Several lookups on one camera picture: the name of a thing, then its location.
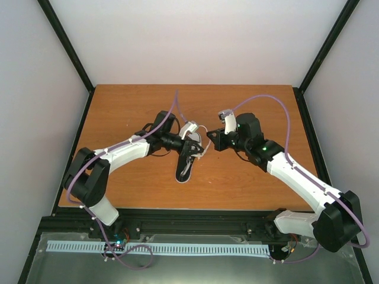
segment wooden table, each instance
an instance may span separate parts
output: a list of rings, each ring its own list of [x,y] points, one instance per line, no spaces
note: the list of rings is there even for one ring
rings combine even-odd
[[[290,111],[289,152],[316,173],[292,87],[286,85],[98,85],[78,149],[100,149],[129,138],[153,122],[159,111],[170,108],[176,89],[186,118],[208,130],[222,127],[217,115],[222,109],[260,93],[277,96]],[[236,115],[243,112],[253,112],[265,137],[284,145],[287,122],[277,102],[259,98],[238,109]],[[208,138],[204,130],[200,133],[205,145]],[[217,152],[211,146],[195,161],[191,180],[185,184],[175,181],[177,161],[178,154],[172,151],[165,157],[149,156],[117,169],[108,180],[108,199],[119,208],[310,209],[284,183],[242,161],[233,150]],[[69,206],[65,194],[63,191],[59,206]]]

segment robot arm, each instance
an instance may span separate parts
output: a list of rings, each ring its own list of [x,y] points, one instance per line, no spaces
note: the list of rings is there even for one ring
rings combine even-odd
[[[154,123],[150,124],[152,128],[158,125],[166,114],[167,112],[161,111],[157,115]],[[105,152],[104,155],[87,168],[87,170],[91,172],[84,172],[80,175],[72,188],[71,194],[87,206],[103,224],[112,226],[118,218],[118,211],[107,199],[105,191],[108,177],[113,171],[133,160],[153,154],[162,147],[178,152],[178,166],[182,159],[186,160],[187,157],[200,154],[204,151],[196,141],[187,136],[187,134],[197,130],[197,124],[195,122],[188,122],[181,129],[180,135],[173,134],[170,133],[170,130],[174,120],[175,116],[171,114],[163,126],[154,134],[111,151],[108,151],[108,149],[98,149],[95,151],[91,151],[88,148],[80,149],[63,179],[63,187],[68,188],[73,177],[91,158]],[[146,130],[141,130],[130,138],[135,140],[146,133]]]
[[[315,177],[289,154],[286,157],[283,147],[264,138],[259,120],[253,114],[241,114],[235,118],[227,109],[220,112],[219,117],[226,124],[225,128],[207,133],[215,150],[231,148],[235,152],[244,152],[249,162],[283,181],[314,211],[276,210],[274,216],[268,218],[271,224],[266,227],[267,234],[272,238],[278,233],[314,237],[324,248],[335,252],[360,232],[348,213],[326,194],[330,192],[339,198],[361,221],[359,199],[354,193],[342,193]]]

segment black metal frame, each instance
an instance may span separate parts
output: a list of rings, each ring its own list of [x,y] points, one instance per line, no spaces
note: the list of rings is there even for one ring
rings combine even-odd
[[[81,77],[83,84],[87,88],[89,95],[85,106],[85,110],[80,121],[78,131],[71,149],[71,153],[66,165],[65,173],[73,159],[73,155],[78,145],[78,141],[83,129],[83,125],[95,92],[88,75],[82,63],[79,60],[75,49],[70,43],[57,15],[54,12],[49,0],[38,0],[42,10],[44,11],[51,26],[55,30],[62,46],[65,48],[69,58],[71,59],[76,71]],[[343,10],[341,11],[338,19],[332,27],[328,37],[322,45],[319,53],[317,54],[314,62],[312,63],[309,71],[307,72],[300,87],[293,88],[298,110],[303,121],[303,126],[309,142],[311,154],[313,157],[314,165],[317,170],[319,178],[330,184],[329,175],[325,166],[320,146],[316,137],[316,133],[311,122],[308,112],[307,104],[304,99],[304,93],[316,75],[322,62],[332,48],[338,35],[347,23],[350,15],[358,5],[359,0],[347,0]],[[36,237],[30,249],[27,261],[25,263],[23,272],[19,279],[19,284],[25,283],[28,276],[28,271],[33,262],[34,255],[38,246],[38,242],[42,232],[88,232],[91,233],[90,228],[93,221],[89,218],[86,212],[78,208],[59,208],[58,202],[63,188],[60,187],[57,193],[57,198],[54,203],[52,215],[43,217],[38,227]],[[160,210],[160,209],[119,209],[120,215],[134,220],[134,226],[139,228],[138,233],[133,233],[134,237],[139,237],[140,233],[154,234],[154,233],[192,233],[192,234],[225,234],[225,235],[245,235],[247,238],[253,239],[254,236],[248,234],[249,228],[255,228],[262,223],[265,216],[268,215],[267,211],[192,211],[192,210]],[[264,236],[258,236],[260,240],[266,243],[274,243],[266,240]],[[365,283],[372,283],[370,273],[367,269],[362,251],[354,248],[359,267],[361,269]]]

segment wire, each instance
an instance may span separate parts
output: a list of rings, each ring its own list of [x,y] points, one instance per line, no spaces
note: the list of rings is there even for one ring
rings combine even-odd
[[[248,154],[248,156],[253,156],[253,154],[248,149],[248,142],[250,140],[251,140],[251,138],[245,140],[245,143],[243,144],[243,148],[245,149],[245,152]]]
[[[123,266],[125,266],[125,267],[127,267],[127,268],[129,268],[129,269],[131,269],[131,270],[142,270],[142,269],[148,268],[148,267],[153,263],[153,256],[154,256],[154,255],[153,255],[153,251],[152,251],[152,249],[151,249],[149,246],[144,245],[144,244],[138,244],[138,245],[135,245],[135,246],[131,247],[130,249],[126,250],[126,251],[125,251],[124,253],[122,253],[121,255],[117,255],[117,254],[114,252],[114,250],[113,250],[113,246],[112,246],[111,243],[109,242],[109,239],[108,239],[108,237],[107,237],[107,234],[105,233],[105,230],[104,230],[104,227],[102,226],[101,221],[100,221],[100,220],[99,220],[99,219],[98,219],[98,218],[92,213],[92,211],[91,211],[89,208],[87,208],[87,207],[85,206],[84,209],[85,209],[85,211],[87,211],[87,212],[88,212],[93,218],[95,218],[95,221],[96,221],[97,224],[99,225],[100,231],[102,232],[102,236],[104,237],[105,243],[107,244],[108,248],[110,249],[110,252],[113,254],[113,257],[114,257],[115,259],[117,259],[118,262],[120,262]],[[144,265],[144,266],[142,266],[142,267],[135,267],[135,266],[131,266],[131,265],[129,265],[129,264],[126,264],[126,263],[124,263],[124,262],[121,260],[121,258],[122,258],[123,256],[125,256],[125,255],[128,254],[129,252],[131,252],[131,251],[133,251],[133,250],[135,250],[135,249],[137,249],[137,248],[139,248],[139,247],[146,249],[146,250],[150,253],[151,257],[150,257],[150,260],[149,260],[148,264],[146,264],[146,265]]]
[[[282,260],[281,263],[283,264],[296,264],[296,263],[300,263],[300,262],[305,262],[306,260],[308,259],[311,259],[313,258],[320,250],[321,246],[320,244],[317,245],[316,249],[314,250],[314,252],[312,252],[309,256],[303,258],[303,259],[299,259],[299,260],[293,260],[293,261],[286,261],[286,260]],[[271,256],[268,256],[274,263],[276,263],[276,260],[273,259]]]
[[[170,116],[172,110],[174,109],[174,106],[176,104],[176,102],[178,101],[178,90],[176,90],[175,92],[175,97],[174,97],[174,101],[172,102],[172,105],[171,105],[171,108],[170,110],[167,112],[166,116],[164,117],[164,119],[157,125],[156,128],[154,128],[153,130],[149,131],[148,133],[146,133],[145,135],[141,136],[141,137],[138,137],[136,138],[135,140],[132,140],[132,139],[129,139],[129,140],[126,140],[126,141],[123,141],[123,142],[120,142],[118,144],[115,144],[109,148],[106,149],[106,151],[102,151],[100,152],[99,154],[97,154],[95,157],[93,157],[92,159],[90,159],[78,172],[77,174],[73,177],[70,185],[68,186],[67,188],[67,193],[66,193],[66,199],[70,202],[70,203],[73,203],[73,204],[77,204],[77,205],[80,205],[80,206],[83,206],[83,208],[93,217],[95,218],[96,222],[98,223],[99,225],[99,228],[102,232],[102,236],[104,237],[104,240],[107,244],[107,246],[111,249],[111,252],[113,254],[113,256],[115,257],[115,259],[117,259],[123,266],[131,269],[131,270],[141,270],[141,269],[144,269],[144,268],[147,268],[148,266],[151,265],[152,261],[153,261],[153,251],[152,249],[149,247],[149,246],[146,246],[146,245],[143,245],[143,244],[139,244],[139,245],[136,245],[134,247],[131,247],[130,249],[128,249],[127,251],[125,251],[122,255],[118,256],[115,254],[114,250],[111,248],[111,244],[110,242],[108,241],[108,237],[107,237],[107,234],[105,233],[104,231],[104,228],[102,226],[102,223],[101,221],[92,213],[92,211],[87,208],[86,206],[84,206],[81,202],[78,202],[78,201],[74,201],[74,200],[71,200],[70,199],[70,193],[71,193],[71,190],[73,188],[73,185],[76,183],[76,181],[78,180],[78,178],[80,177],[81,174],[83,174],[84,171],[86,171],[86,169],[94,162],[96,161],[97,159],[99,159],[101,156],[105,155],[108,151],[113,151],[117,148],[120,148],[122,146],[125,146],[125,145],[128,145],[130,143],[135,143],[137,141],[140,141],[141,139],[144,139],[150,135],[152,135],[155,131],[157,131],[162,125],[163,123],[165,123],[165,121],[168,119],[168,117]],[[149,251],[150,255],[151,255],[151,258],[150,258],[150,261],[147,265],[143,266],[143,267],[133,267],[131,265],[128,265],[126,263],[124,263],[120,258],[124,255],[126,255],[127,253],[129,253],[130,251],[132,250],[135,250],[139,247],[144,247],[146,250]]]
[[[237,152],[237,150],[235,150],[235,153],[237,154],[237,156],[241,159],[241,160],[243,160],[243,161],[245,161],[245,162],[249,162],[250,163],[250,161],[249,160],[247,160],[247,159],[245,159],[244,157],[242,157],[238,152]]]
[[[105,155],[106,152],[109,152],[109,151],[113,151],[117,148],[120,148],[122,146],[125,146],[125,145],[128,145],[130,143],[135,143],[135,142],[138,142],[140,141],[141,139],[144,139],[150,135],[152,135],[155,131],[157,131],[162,125],[163,123],[165,123],[165,121],[168,119],[168,117],[170,116],[176,102],[177,102],[177,98],[178,98],[178,91],[176,90],[175,92],[175,98],[174,98],[174,101],[172,102],[172,105],[171,105],[171,108],[170,110],[167,112],[166,116],[164,117],[164,119],[157,125],[156,128],[154,128],[153,130],[149,131],[148,133],[146,133],[145,135],[141,136],[141,137],[138,137],[134,140],[125,140],[125,141],[122,141],[118,144],[115,144],[109,148],[106,149],[106,151],[102,151],[100,152],[99,154],[97,154],[95,157],[93,157],[92,159],[90,159],[79,171],[78,173],[73,177],[69,187],[67,188],[67,193],[66,193],[66,199],[73,203],[73,204],[77,204],[77,205],[82,205],[81,202],[78,202],[78,201],[74,201],[74,200],[71,200],[70,199],[70,194],[71,194],[71,190],[73,188],[73,185],[76,183],[76,181],[79,179],[80,175],[83,174],[83,172],[94,162],[96,161],[97,159],[99,159],[101,156]]]
[[[183,114],[182,111],[180,110],[178,96],[176,96],[176,108],[178,109],[179,115],[180,115],[181,118],[184,120],[184,123],[187,123],[188,120],[184,117],[184,114]]]
[[[102,252],[102,253],[100,253],[100,255],[105,259],[105,258],[107,258],[107,251],[108,251],[108,246],[105,246],[105,248],[104,248],[104,251]]]
[[[365,244],[354,244],[352,242],[350,242],[349,244],[352,247],[357,247],[357,248],[360,248],[360,249],[365,249],[365,248],[369,247],[369,245],[370,245],[370,238],[368,237],[368,232],[367,232],[366,228],[363,226],[363,224],[360,222],[360,220],[358,219],[358,217],[337,196],[335,196],[331,192],[327,192],[326,194],[328,194],[335,201],[337,201],[337,203],[339,205],[341,205],[341,207],[351,216],[351,218],[353,218],[354,222],[356,222],[356,224],[359,226],[359,229],[361,229],[363,235],[366,238],[366,243]]]
[[[152,123],[147,123],[142,130],[146,130],[148,127],[151,127],[153,124]]]
[[[164,156],[167,156],[170,152],[171,152],[171,150],[169,150],[166,154],[163,154],[163,155],[151,154],[150,156],[153,156],[153,157],[164,157]]]
[[[241,102],[239,105],[237,105],[235,108],[232,109],[232,112],[234,112],[235,110],[237,110],[238,108],[240,108],[242,105],[244,105],[245,103],[251,101],[252,99],[257,99],[257,98],[271,98],[275,101],[277,101],[281,106],[282,108],[284,109],[284,112],[285,112],[285,117],[287,118],[287,135],[285,137],[285,147],[284,147],[284,156],[285,156],[285,159],[287,160],[287,162],[291,165],[291,167],[298,171],[302,176],[304,176],[307,180],[309,180],[311,183],[313,183],[315,186],[317,186],[319,189],[321,189],[323,192],[325,192],[326,194],[328,194],[329,196],[331,196],[338,204],[340,204],[342,206],[343,209],[345,209],[345,211],[350,215],[350,217],[356,222],[356,224],[359,226],[359,228],[361,229],[363,235],[365,236],[365,239],[366,239],[366,243],[363,244],[363,245],[360,245],[360,244],[353,244],[353,243],[349,243],[351,246],[353,247],[358,247],[360,249],[365,249],[367,248],[369,245],[370,245],[370,237],[368,235],[368,231],[366,230],[366,228],[363,226],[362,222],[358,219],[358,217],[339,199],[337,198],[335,195],[331,194],[330,192],[327,192],[326,191],[326,188],[319,184],[318,182],[316,182],[314,179],[312,179],[307,173],[303,172],[301,169],[299,169],[296,165],[294,165],[294,163],[291,161],[290,157],[288,156],[288,143],[289,143],[289,140],[290,140],[290,130],[291,130],[291,121],[290,121],[290,113],[288,112],[288,109],[285,107],[284,103],[272,96],[272,95],[267,95],[267,94],[261,94],[261,95],[256,95],[256,96],[251,96],[250,98],[248,99],[245,99],[243,102]]]
[[[129,236],[129,230],[128,228],[123,229],[124,234],[126,235],[126,243],[130,241],[130,236]]]
[[[179,119],[177,118],[177,117],[175,117],[175,121],[176,121],[176,123],[178,124],[178,133],[177,133],[177,135],[179,135],[179,133],[180,133],[180,122],[179,122]]]
[[[295,249],[296,248],[296,246],[297,246],[297,243],[298,243],[298,239],[297,239],[297,236],[295,235],[295,234],[290,234],[294,239],[295,239],[295,241],[296,241],[296,243],[295,243],[295,245],[294,245],[294,247],[293,247],[293,249]]]

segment white plastic part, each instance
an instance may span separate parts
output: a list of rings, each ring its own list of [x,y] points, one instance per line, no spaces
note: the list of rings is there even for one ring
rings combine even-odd
[[[184,140],[187,134],[194,133],[198,128],[199,125],[195,121],[187,121],[187,123],[180,129],[179,136]]]
[[[225,109],[223,111],[220,111],[219,116],[221,116],[222,120],[225,121],[225,134],[228,134],[232,131],[236,131],[237,121],[235,114],[231,109]]]
[[[314,213],[298,213],[286,210],[275,218],[274,223],[283,234],[293,233],[314,238],[312,223],[318,218]]]
[[[137,139],[138,137],[140,136],[133,135],[129,138],[129,141],[132,139]],[[149,152],[149,147],[150,144],[147,143],[145,139],[141,139],[138,142],[125,145],[113,151],[109,151],[108,149],[98,149],[94,152],[95,154],[99,154],[103,151],[106,152],[106,154],[101,156],[100,159],[109,161],[109,174],[111,174],[114,170],[124,166],[130,161],[145,157]],[[107,226],[112,225],[118,218],[118,211],[111,205],[105,195],[96,205],[89,207],[89,209],[97,218],[99,218],[102,223]]]
[[[94,206],[89,207],[93,214],[105,225],[110,226],[118,218],[118,211],[104,195]]]
[[[325,209],[325,203],[332,204],[335,200],[326,192],[331,192],[335,196],[339,197],[341,193],[338,189],[327,185],[313,174],[308,172],[305,168],[296,163],[290,155],[290,160],[294,163],[293,167],[301,169],[304,173],[310,176],[318,184],[325,188],[323,192],[320,188],[314,185],[311,181],[302,176],[295,168],[293,168],[285,159],[284,153],[280,152],[273,157],[272,161],[267,163],[267,172],[277,177],[286,185],[288,185],[294,192],[299,194],[312,208],[317,216],[320,216],[321,212]]]
[[[130,138],[136,139],[138,137],[139,136],[133,135]],[[101,156],[100,159],[109,161],[111,165],[109,174],[111,174],[114,170],[118,169],[119,167],[124,166],[125,164],[138,158],[147,156],[149,152],[149,147],[150,144],[145,139],[141,139],[138,142],[125,145],[113,151],[109,151],[105,155]],[[104,149],[95,150],[95,154],[99,154],[103,151]]]
[[[124,250],[115,250],[122,254],[138,245],[149,246],[155,256],[269,256],[266,244],[179,244],[179,243],[127,243]],[[67,253],[104,253],[105,242],[100,241],[47,241],[46,251]],[[150,252],[145,247],[138,247],[128,254],[145,254]]]

